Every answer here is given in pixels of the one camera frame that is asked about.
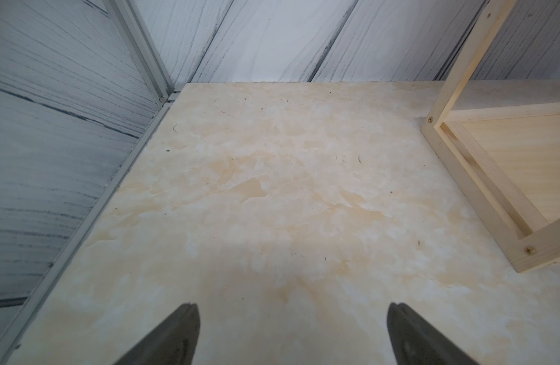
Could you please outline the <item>light wooden two-tier shelf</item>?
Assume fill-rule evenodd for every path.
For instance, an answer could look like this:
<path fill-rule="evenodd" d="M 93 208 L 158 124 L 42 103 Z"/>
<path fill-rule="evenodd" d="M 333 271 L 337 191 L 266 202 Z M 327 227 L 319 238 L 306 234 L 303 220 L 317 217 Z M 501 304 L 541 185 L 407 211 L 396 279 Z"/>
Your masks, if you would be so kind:
<path fill-rule="evenodd" d="M 483 7 L 421 127 L 517 272 L 560 264 L 560 102 L 455 103 L 514 7 Z"/>

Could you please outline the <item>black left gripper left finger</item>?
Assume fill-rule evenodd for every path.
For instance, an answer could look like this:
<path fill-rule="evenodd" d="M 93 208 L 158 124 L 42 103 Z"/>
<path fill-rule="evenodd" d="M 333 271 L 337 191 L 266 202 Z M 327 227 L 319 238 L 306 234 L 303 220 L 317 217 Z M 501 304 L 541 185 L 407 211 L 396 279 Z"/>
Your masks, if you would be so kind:
<path fill-rule="evenodd" d="M 197 304 L 182 304 L 115 365 L 191 364 L 200 333 Z"/>

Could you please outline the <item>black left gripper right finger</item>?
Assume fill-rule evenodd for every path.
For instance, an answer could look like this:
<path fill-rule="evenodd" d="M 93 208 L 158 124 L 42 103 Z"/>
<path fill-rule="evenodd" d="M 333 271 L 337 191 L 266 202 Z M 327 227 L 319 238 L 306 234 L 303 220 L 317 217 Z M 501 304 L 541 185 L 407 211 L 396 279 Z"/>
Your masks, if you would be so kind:
<path fill-rule="evenodd" d="M 391 303 L 386 322 L 397 364 L 478 364 L 408 304 Z"/>

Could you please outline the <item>left aluminium corner post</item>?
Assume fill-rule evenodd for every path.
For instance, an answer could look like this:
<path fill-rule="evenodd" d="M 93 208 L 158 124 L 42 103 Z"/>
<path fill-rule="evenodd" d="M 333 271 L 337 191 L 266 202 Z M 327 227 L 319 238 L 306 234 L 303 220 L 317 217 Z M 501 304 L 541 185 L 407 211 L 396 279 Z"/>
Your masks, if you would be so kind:
<path fill-rule="evenodd" d="M 174 93 L 173 82 L 135 2 L 103 0 L 102 3 L 153 98 L 158 105 L 164 105 Z"/>

